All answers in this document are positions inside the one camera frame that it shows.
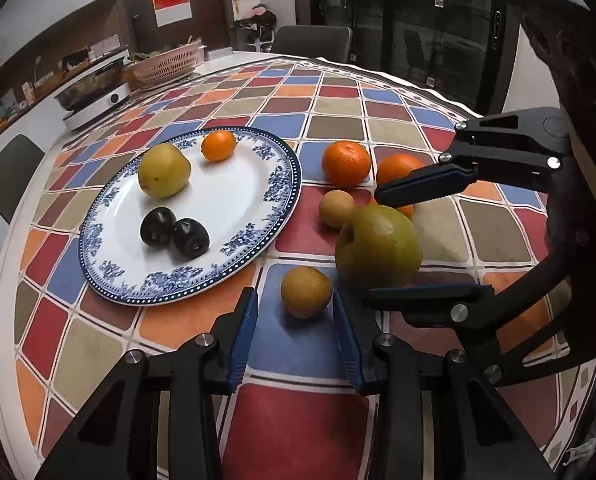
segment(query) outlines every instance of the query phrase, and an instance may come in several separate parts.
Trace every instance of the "blue and white plate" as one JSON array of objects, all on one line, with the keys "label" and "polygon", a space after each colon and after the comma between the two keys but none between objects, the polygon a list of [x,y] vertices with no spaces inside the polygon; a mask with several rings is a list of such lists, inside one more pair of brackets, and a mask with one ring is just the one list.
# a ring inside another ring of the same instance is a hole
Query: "blue and white plate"
[{"label": "blue and white plate", "polygon": [[[79,257],[89,284],[116,303],[161,304],[194,296],[251,262],[286,224],[298,201],[302,173],[294,151],[257,128],[228,128],[238,139],[233,156],[208,162],[205,128],[169,140],[191,161],[189,185],[167,199],[148,197],[138,184],[142,155],[100,192],[84,219]],[[140,239],[153,208],[193,218],[209,233],[209,250],[185,261],[172,248],[155,250]]]}]

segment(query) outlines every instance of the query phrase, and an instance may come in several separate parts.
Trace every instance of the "basket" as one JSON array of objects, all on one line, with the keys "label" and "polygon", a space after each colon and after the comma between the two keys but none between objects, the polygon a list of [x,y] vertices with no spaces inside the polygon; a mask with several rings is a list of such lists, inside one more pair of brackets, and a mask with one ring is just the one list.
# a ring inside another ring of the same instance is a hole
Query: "basket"
[{"label": "basket", "polygon": [[132,70],[141,83],[157,85],[191,72],[203,60],[203,42],[196,40],[140,61],[132,67]]}]

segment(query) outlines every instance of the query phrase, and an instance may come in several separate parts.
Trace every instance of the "black plum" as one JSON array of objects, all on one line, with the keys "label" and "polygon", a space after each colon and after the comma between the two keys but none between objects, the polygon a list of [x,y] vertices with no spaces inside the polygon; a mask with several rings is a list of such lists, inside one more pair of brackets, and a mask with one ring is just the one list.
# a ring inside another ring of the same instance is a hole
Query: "black plum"
[{"label": "black plum", "polygon": [[140,238],[149,247],[163,248],[171,240],[175,215],[168,207],[156,207],[145,216],[140,226]]},{"label": "black plum", "polygon": [[192,218],[182,218],[175,223],[172,241],[177,251],[188,260],[201,256],[209,248],[207,230]]}]

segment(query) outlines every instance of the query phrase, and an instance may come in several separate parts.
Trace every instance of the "colorful patchwork tablecloth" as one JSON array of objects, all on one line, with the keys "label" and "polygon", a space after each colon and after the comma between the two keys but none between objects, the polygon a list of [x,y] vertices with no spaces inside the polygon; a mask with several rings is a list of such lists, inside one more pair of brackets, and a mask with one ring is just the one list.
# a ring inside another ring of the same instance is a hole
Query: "colorful patchwork tablecloth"
[{"label": "colorful patchwork tablecloth", "polygon": [[[330,189],[320,157],[331,142],[356,140],[371,154],[371,174],[352,191],[362,204],[371,197],[383,158],[411,153],[432,164],[449,146],[454,124],[469,117],[466,108],[433,92],[348,66],[294,58],[256,62],[134,98],[63,147],[37,205],[20,260],[15,340],[0,342],[15,345],[18,385],[18,392],[0,391],[0,404],[15,396],[26,428],[5,432],[28,431],[28,446],[41,462],[125,351],[178,348],[207,332],[216,316],[233,309],[242,287],[252,285],[260,307],[248,373],[237,394],[215,399],[225,478],[363,478],[376,399],[354,395],[345,378],[331,308],[312,320],[293,319],[283,310],[279,285],[296,265],[335,275],[335,233],[318,221],[319,199]],[[101,187],[143,150],[217,125],[268,130],[298,153],[303,187],[289,223],[263,256],[194,298],[136,308],[99,297],[79,267],[78,236]],[[504,289],[547,254],[544,199],[533,191],[477,182],[463,194],[417,205],[414,224],[425,255],[418,281]],[[562,284],[502,327],[503,351],[547,323],[567,298]],[[460,346],[452,330],[415,329],[400,314],[383,316],[382,327],[422,351],[444,354]],[[526,364],[567,351],[566,341],[555,336]],[[591,361],[500,388],[551,466],[567,448],[595,374]],[[167,409],[164,396],[161,413]],[[166,423],[162,416],[158,460],[164,478]]]}]

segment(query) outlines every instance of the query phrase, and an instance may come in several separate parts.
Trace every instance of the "door handle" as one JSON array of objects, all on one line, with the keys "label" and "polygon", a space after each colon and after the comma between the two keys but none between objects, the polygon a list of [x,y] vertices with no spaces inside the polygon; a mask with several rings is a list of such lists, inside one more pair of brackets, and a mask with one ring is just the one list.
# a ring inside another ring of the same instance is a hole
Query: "door handle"
[{"label": "door handle", "polygon": [[494,15],[494,32],[491,37],[491,48],[493,50],[498,48],[501,30],[502,30],[502,12],[497,10],[496,14]]}]

